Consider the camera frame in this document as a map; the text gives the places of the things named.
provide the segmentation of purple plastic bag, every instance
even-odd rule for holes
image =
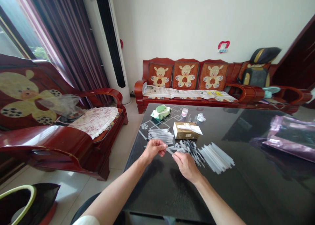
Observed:
[[[275,116],[264,144],[315,163],[315,123]]]

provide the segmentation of black glass tabletop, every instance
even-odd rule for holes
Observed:
[[[150,116],[157,106],[148,105],[125,170],[144,151],[149,129],[173,132],[174,122],[194,121],[203,113],[206,121],[197,122],[203,133],[197,147],[213,142],[234,159],[235,166],[220,175],[208,165],[198,168],[245,223],[314,224],[315,164],[262,146],[271,120],[283,112],[166,104],[171,114],[159,122]],[[184,107],[189,109],[187,117],[181,116]],[[124,210],[213,223],[198,191],[169,153],[156,156],[147,167]]]

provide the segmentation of pile of straws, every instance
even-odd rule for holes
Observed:
[[[198,150],[212,171],[217,174],[226,171],[228,168],[232,168],[232,165],[235,166],[233,159],[215,143],[211,143],[208,146],[204,145]]]
[[[174,135],[172,135],[168,129],[151,129],[148,133],[148,140],[160,139],[167,145],[173,144],[173,138]],[[170,154],[174,154],[172,151],[188,153],[194,158],[198,166],[205,167],[202,162],[206,162],[217,174],[226,171],[228,168],[232,168],[232,165],[235,166],[233,159],[213,142],[208,146],[204,145],[201,149],[198,149],[195,142],[191,140],[181,140],[174,146],[167,147],[166,151]]]
[[[188,153],[190,154],[196,164],[201,167],[201,165],[204,167],[202,162],[205,162],[205,159],[200,155],[200,153],[197,151],[196,143],[191,140],[181,140],[179,143],[176,143],[172,147],[167,147],[166,151],[170,154],[174,154],[172,150],[176,150],[178,152],[182,153]]]
[[[148,140],[160,139],[167,145],[173,144],[174,135],[172,135],[168,129],[150,129],[148,131]]]

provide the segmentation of curtain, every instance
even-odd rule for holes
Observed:
[[[18,0],[54,64],[81,91],[109,84],[83,0]],[[98,95],[104,105],[112,99]]]

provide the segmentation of window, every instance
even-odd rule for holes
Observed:
[[[0,53],[49,61],[48,55],[15,0],[0,0]]]

